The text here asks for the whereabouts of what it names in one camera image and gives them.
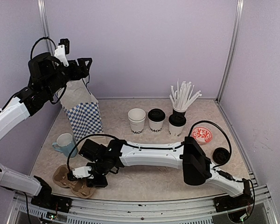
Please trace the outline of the blue checkered paper bag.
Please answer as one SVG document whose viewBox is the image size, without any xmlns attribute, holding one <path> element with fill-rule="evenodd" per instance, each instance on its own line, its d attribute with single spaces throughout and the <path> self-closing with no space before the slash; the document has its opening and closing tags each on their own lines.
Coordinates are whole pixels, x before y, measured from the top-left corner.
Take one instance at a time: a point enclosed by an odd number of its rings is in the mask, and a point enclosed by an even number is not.
<svg viewBox="0 0 280 224">
<path fill-rule="evenodd" d="M 104 133 L 99 102 L 82 79 L 69 81 L 65 89 L 57 92 L 57 96 L 61 97 L 62 108 L 76 141 L 89 134 Z"/>
</svg>

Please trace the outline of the white paper coffee cup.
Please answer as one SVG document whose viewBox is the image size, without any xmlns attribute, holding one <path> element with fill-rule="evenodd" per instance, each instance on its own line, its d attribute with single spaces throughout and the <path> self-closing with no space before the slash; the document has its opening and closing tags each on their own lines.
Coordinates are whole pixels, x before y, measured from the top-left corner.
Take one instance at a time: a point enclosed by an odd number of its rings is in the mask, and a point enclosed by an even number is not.
<svg viewBox="0 0 280 224">
<path fill-rule="evenodd" d="M 149 120 L 149 130 L 152 133 L 159 133 L 162 131 L 164 121 L 152 121 Z"/>
<path fill-rule="evenodd" d="M 174 126 L 172 124 L 169 124 L 169 134 L 175 137 L 178 137 L 181 135 L 183 131 L 184 126 Z"/>
</svg>

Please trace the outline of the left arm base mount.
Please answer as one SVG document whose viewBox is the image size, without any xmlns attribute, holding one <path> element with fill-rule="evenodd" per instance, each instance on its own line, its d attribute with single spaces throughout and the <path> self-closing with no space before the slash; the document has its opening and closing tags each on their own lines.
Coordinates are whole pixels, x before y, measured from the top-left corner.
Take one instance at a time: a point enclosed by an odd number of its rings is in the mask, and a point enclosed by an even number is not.
<svg viewBox="0 0 280 224">
<path fill-rule="evenodd" d="M 41 208 L 54 210 L 57 212 L 69 213 L 72 199 L 64 196 L 57 196 L 53 194 L 33 196 L 31 204 Z"/>
</svg>

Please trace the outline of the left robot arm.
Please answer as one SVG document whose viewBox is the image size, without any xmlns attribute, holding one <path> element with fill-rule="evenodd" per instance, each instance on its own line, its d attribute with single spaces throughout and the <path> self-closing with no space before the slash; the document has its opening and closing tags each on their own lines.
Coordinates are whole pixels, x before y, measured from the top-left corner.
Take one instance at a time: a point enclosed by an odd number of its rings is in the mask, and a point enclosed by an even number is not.
<svg viewBox="0 0 280 224">
<path fill-rule="evenodd" d="M 69 81 L 86 78 L 90 73 L 91 58 L 67 60 L 70 41 L 61 39 L 55 45 L 53 54 L 44 52 L 30 55 L 28 68 L 30 78 L 28 85 L 11 96 L 0 108 L 0 140 L 19 123 L 35 115 L 46 102 L 57 104 L 54 95 L 60 89 L 66 90 Z M 45 207 L 56 203 L 49 185 L 39 177 L 31 177 L 0 164 L 0 187 L 21 191 L 36 196 Z"/>
</svg>

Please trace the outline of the black coffee cup lid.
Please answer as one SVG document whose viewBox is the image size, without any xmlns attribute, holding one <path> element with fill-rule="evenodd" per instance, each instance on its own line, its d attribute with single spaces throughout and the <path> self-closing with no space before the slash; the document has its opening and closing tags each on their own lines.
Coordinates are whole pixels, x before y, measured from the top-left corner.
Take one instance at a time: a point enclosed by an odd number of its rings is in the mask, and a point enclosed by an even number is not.
<svg viewBox="0 0 280 224">
<path fill-rule="evenodd" d="M 184 126 L 187 122 L 186 118 L 180 114 L 171 114 L 168 118 L 168 121 L 171 125 L 177 127 Z"/>
<path fill-rule="evenodd" d="M 148 112 L 148 118 L 154 122 L 161 122 L 165 119 L 165 117 L 165 112 L 158 108 L 154 108 Z"/>
</svg>

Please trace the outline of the brown cardboard cup carrier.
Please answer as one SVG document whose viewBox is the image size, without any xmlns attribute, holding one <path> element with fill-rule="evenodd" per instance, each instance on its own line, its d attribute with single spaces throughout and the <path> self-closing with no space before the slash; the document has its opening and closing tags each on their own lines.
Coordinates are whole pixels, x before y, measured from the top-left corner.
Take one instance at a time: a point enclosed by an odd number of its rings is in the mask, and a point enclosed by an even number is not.
<svg viewBox="0 0 280 224">
<path fill-rule="evenodd" d="M 69 181 L 67 177 L 68 172 L 65 164 L 59 166 L 52 176 L 53 182 L 61 188 L 70 189 L 77 197 L 84 199 L 91 198 L 96 192 L 96 189 L 94 187 L 88 187 L 84 179 Z"/>
</svg>

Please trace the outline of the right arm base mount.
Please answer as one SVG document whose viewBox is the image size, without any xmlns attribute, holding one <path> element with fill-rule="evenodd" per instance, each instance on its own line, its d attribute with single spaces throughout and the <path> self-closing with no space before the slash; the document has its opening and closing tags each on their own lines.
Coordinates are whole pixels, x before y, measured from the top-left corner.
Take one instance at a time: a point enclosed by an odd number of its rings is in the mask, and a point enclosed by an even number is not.
<svg viewBox="0 0 280 224">
<path fill-rule="evenodd" d="M 215 197 L 213 199 L 216 212 L 223 212 L 233 209 L 245 207 L 247 205 L 253 205 L 254 199 L 252 196 L 240 195 L 237 197 L 231 197 L 229 195 Z"/>
</svg>

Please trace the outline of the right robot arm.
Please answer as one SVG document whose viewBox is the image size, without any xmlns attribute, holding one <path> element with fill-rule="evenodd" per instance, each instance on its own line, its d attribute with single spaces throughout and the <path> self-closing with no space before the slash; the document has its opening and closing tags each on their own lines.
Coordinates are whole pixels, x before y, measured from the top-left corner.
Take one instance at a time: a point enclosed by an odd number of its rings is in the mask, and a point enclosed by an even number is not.
<svg viewBox="0 0 280 224">
<path fill-rule="evenodd" d="M 89 160 L 86 166 L 68 168 L 70 181 L 85 179 L 91 187 L 104 188 L 108 185 L 106 175 L 113 168 L 120 169 L 131 166 L 161 166 L 181 169 L 183 180 L 187 185 L 200 186 L 208 184 L 227 193 L 217 203 L 228 209 L 255 203 L 255 190 L 251 180 L 236 178 L 220 169 L 231 158 L 232 150 L 226 151 L 224 161 L 208 158 L 194 138 L 189 134 L 184 141 L 172 144 L 138 144 L 111 138 L 108 146 L 83 137 L 79 142 L 83 145 L 79 154 Z"/>
</svg>

